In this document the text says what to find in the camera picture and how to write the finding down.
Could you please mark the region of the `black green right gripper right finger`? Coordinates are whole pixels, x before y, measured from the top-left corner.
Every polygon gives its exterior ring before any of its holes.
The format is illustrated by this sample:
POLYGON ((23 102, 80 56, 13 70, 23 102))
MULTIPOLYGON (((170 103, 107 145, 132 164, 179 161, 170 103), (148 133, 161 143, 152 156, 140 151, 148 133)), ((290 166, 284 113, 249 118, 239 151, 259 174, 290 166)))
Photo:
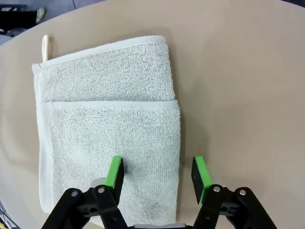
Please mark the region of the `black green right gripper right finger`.
POLYGON ((194 229, 214 229, 220 215, 235 229, 275 229, 276 225, 248 187, 235 191, 212 182, 202 156, 193 157, 191 171, 197 203, 201 205, 194 229))

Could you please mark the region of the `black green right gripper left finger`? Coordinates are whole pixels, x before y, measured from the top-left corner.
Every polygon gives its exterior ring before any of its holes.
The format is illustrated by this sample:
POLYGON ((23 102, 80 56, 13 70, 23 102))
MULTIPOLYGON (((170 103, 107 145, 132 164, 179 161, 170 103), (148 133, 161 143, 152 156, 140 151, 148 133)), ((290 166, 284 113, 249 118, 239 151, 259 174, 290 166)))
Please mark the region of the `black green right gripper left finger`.
POLYGON ((118 208, 124 179, 123 158, 114 156, 107 177, 82 192, 67 189, 43 224, 43 229, 82 229, 91 217, 99 216, 106 229, 127 229, 118 208))

